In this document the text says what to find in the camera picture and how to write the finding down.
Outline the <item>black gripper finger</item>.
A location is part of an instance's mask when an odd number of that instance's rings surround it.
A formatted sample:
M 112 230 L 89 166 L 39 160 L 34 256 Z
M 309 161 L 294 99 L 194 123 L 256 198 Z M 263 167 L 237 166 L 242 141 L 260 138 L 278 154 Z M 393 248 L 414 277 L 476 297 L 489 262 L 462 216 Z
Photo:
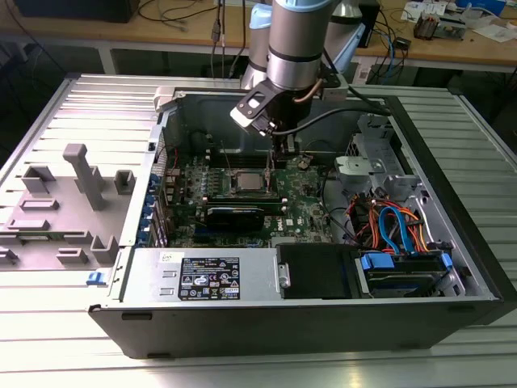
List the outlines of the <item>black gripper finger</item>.
M 285 162 L 297 156 L 297 144 L 294 136 L 276 136 L 272 138 L 273 159 Z

